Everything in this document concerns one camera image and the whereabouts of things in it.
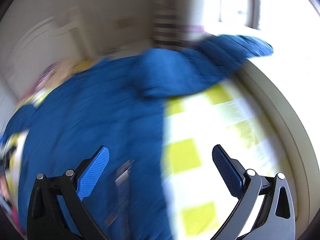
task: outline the yellow checkered sheet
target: yellow checkered sheet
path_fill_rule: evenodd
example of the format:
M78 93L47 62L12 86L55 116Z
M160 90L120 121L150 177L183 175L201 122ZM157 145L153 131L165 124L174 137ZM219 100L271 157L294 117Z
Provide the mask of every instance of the yellow checkered sheet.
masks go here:
M174 240L210 239L238 201L212 161L216 144L259 175L283 172L297 207L293 175L281 141L238 79L226 79L195 95L171 98L165 113L163 188ZM243 233L250 231L262 200L259 196Z

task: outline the blue comforter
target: blue comforter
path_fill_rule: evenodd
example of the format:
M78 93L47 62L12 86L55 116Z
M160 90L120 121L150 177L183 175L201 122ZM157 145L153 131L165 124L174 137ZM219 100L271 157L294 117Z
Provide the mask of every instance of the blue comforter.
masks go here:
M180 52L149 49L141 56L109 61L74 75L44 102L18 110L5 134L29 129L19 183L19 219L26 229L32 187L38 173L60 176L90 158L100 145L109 163L84 205L110 239L122 239L116 170L133 161L129 225L132 239L171 239L161 187L163 104L167 97L200 92L231 75L249 57L270 55L272 47L245 36L223 35ZM77 232L60 199L70 228Z

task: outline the wall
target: wall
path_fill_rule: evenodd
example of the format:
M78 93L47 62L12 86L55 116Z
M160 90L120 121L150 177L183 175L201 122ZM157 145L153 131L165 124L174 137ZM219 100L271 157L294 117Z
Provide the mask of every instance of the wall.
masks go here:
M3 76L0 75L0 134L3 133L7 126L17 101L17 98L10 90L7 82L4 80Z
M0 22L0 71L14 46L34 25L52 16L63 26L77 6L99 55L119 45L152 36L152 0L14 0Z
M253 0L177 0L180 39L197 40L218 22L252 26Z

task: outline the silver bolt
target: silver bolt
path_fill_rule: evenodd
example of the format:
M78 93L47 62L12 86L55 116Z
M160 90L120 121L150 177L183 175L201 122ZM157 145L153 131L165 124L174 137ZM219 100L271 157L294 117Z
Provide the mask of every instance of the silver bolt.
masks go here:
M285 175L281 172L278 173L278 178L279 179L284 179L285 178Z
M37 179L43 179L43 173L39 173L38 175L37 175Z
M74 174L75 172L73 170L67 170L66 171L66 176L70 177Z
M247 170L247 174L250 176L254 176L254 175L256 175L256 172L254 170L249 169L249 170Z

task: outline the curtain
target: curtain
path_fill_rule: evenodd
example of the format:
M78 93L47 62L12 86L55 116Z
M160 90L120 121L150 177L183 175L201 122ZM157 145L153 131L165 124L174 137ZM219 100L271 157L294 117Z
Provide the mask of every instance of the curtain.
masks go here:
M156 48L179 50L204 34L205 0L154 0Z

